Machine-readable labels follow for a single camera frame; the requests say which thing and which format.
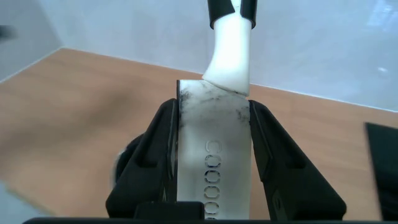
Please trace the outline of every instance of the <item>black clamp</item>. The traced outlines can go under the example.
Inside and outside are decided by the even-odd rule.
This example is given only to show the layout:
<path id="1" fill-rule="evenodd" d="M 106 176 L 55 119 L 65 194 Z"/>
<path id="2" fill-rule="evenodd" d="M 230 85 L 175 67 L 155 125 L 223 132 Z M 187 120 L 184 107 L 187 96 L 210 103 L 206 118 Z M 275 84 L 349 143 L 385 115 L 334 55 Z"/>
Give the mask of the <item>black clamp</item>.
<path id="1" fill-rule="evenodd" d="M 231 0 L 207 0 L 209 8 L 210 27 L 214 29 L 217 19 L 232 14 L 235 9 Z M 256 26 L 257 0 L 242 0 L 241 15 L 251 21 L 251 28 Z"/>

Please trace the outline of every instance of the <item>white wall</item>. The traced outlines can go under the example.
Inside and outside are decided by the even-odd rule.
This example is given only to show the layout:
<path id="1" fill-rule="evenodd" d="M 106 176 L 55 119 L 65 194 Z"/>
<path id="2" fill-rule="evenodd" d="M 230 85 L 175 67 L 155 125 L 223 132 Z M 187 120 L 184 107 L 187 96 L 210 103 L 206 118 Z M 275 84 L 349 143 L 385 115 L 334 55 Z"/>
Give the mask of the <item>white wall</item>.
<path id="1" fill-rule="evenodd" d="M 40 0 L 70 48 L 203 73 L 206 0 Z M 398 0 L 259 0 L 251 82 L 398 110 Z"/>
<path id="2" fill-rule="evenodd" d="M 0 42 L 0 82 L 61 47 L 36 0 L 1 0 L 0 25 L 16 34 Z"/>

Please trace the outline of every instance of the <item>white plastic tube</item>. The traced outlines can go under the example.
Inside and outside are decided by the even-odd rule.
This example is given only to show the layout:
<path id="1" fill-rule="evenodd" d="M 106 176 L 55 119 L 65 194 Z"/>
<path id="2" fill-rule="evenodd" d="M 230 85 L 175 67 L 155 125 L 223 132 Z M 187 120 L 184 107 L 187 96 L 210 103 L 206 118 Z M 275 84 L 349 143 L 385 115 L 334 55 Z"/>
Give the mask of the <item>white plastic tube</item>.
<path id="1" fill-rule="evenodd" d="M 241 0 L 231 0 L 235 13 L 214 23 L 215 48 L 202 79 L 225 90 L 249 96 L 251 21 L 240 14 Z"/>

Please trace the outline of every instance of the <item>wooden floor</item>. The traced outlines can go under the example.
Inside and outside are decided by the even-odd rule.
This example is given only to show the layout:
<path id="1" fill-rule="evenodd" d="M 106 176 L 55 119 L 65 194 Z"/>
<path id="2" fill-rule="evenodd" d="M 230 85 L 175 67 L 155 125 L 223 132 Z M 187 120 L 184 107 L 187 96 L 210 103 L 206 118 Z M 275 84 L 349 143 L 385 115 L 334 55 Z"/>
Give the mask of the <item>wooden floor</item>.
<path id="1" fill-rule="evenodd" d="M 62 49 L 0 84 L 0 179 L 56 215 L 102 216 L 116 154 L 144 132 L 190 72 Z M 251 86 L 348 206 L 377 220 L 364 121 L 397 113 Z M 256 165 L 251 218 L 268 218 Z"/>

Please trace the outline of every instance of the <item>light gray floor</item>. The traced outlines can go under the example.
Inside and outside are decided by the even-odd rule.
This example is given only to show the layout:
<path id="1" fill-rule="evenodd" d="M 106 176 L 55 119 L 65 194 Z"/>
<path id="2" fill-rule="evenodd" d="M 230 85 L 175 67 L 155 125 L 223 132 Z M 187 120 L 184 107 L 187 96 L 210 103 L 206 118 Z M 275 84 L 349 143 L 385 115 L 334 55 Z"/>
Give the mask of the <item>light gray floor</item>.
<path id="1" fill-rule="evenodd" d="M 42 216 L 46 214 L 7 191 L 0 181 L 0 223 L 21 224 L 30 218 Z"/>

